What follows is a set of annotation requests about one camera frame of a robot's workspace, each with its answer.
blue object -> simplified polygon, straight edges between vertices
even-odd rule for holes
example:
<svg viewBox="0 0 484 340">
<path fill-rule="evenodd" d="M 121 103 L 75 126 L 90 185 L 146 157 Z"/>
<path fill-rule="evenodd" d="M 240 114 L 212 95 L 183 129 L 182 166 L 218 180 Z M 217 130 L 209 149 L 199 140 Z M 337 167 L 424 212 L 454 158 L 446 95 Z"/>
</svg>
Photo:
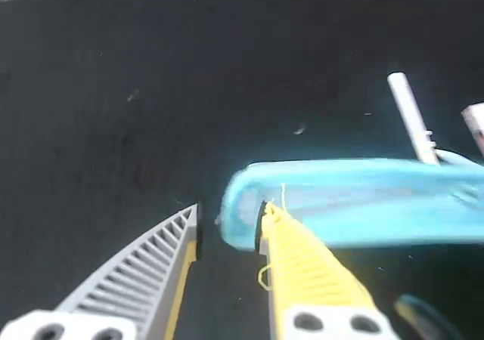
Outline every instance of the blue object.
<svg viewBox="0 0 484 340">
<path fill-rule="evenodd" d="M 484 169 L 397 159 L 262 162 L 231 180 L 222 238 L 254 250 L 262 201 L 285 206 L 328 246 L 484 241 Z"/>
</svg>

gray ribbed plastic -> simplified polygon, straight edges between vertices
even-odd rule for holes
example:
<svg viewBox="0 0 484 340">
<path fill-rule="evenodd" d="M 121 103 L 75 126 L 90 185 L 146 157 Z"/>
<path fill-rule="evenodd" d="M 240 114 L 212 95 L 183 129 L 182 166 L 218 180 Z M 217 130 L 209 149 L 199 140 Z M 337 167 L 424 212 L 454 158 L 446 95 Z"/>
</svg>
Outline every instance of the gray ribbed plastic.
<svg viewBox="0 0 484 340">
<path fill-rule="evenodd" d="M 163 339 L 189 242 L 197 240 L 197 205 L 167 218 L 98 268 L 56 311 L 132 320 L 138 340 Z"/>
</svg>

dark floor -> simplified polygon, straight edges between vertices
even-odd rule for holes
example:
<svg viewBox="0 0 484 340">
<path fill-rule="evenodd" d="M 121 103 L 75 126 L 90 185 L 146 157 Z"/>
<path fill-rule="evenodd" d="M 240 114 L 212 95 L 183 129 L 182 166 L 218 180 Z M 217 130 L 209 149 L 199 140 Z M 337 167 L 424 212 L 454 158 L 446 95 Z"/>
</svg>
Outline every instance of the dark floor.
<svg viewBox="0 0 484 340">
<path fill-rule="evenodd" d="M 484 0 L 0 5 L 0 323 L 53 308 L 143 230 L 202 200 L 204 258 L 189 274 L 176 338 L 267 338 L 266 294 L 255 281 L 263 258 L 228 247 L 213 225 L 231 174 L 259 160 L 414 158 L 386 85 L 393 70 L 408 74 L 435 139 L 478 157 L 460 111 L 484 100 L 483 8 Z M 294 135 L 301 122 L 306 130 Z M 403 292 L 482 338 L 483 247 L 337 254 L 404 339 L 414 336 L 390 309 Z"/>
</svg>

mounting hole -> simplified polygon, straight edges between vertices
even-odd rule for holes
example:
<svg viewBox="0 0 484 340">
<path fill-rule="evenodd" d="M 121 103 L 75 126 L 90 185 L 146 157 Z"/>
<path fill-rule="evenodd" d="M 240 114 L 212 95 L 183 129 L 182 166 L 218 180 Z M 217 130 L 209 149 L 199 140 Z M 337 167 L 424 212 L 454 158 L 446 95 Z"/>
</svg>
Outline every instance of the mounting hole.
<svg viewBox="0 0 484 340">
<path fill-rule="evenodd" d="M 96 334 L 94 340 L 121 340 L 123 334 L 116 329 L 105 329 Z"/>
<path fill-rule="evenodd" d="M 323 329 L 323 322 L 313 314 L 302 312 L 294 317 L 294 326 L 301 330 L 320 331 Z"/>
<path fill-rule="evenodd" d="M 376 333 L 380 327 L 372 319 L 365 316 L 355 316 L 351 319 L 351 327 L 356 331 Z"/>
<path fill-rule="evenodd" d="M 64 327 L 58 323 L 42 327 L 35 335 L 34 340 L 58 340 L 64 333 Z"/>
</svg>

debris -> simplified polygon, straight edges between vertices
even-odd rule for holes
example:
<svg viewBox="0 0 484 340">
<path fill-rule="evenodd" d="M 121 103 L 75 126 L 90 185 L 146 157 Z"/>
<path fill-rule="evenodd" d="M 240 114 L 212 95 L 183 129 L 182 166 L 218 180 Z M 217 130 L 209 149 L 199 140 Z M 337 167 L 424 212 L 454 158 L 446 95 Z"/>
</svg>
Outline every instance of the debris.
<svg viewBox="0 0 484 340">
<path fill-rule="evenodd" d="M 172 196 L 170 197 L 170 199 L 173 200 L 174 202 L 176 202 L 177 204 L 179 204 L 180 206 L 183 205 L 183 202 L 181 202 L 180 200 L 178 200 L 178 199 L 176 199 L 176 198 L 174 198 Z"/>
<path fill-rule="evenodd" d="M 306 125 L 304 123 L 301 123 L 299 125 L 299 128 L 295 130 L 294 134 L 302 134 L 306 130 Z"/>
<path fill-rule="evenodd" d="M 137 89 L 137 88 L 136 88 L 136 89 L 133 91 L 133 93 L 131 93 L 131 94 L 129 95 L 129 97 L 128 97 L 128 99 L 126 100 L 126 102 L 127 102 L 127 103 L 131 102 L 132 100 L 134 100 L 135 98 L 137 98 L 137 97 L 138 97 L 138 95 L 139 95 L 139 89 Z"/>
</svg>

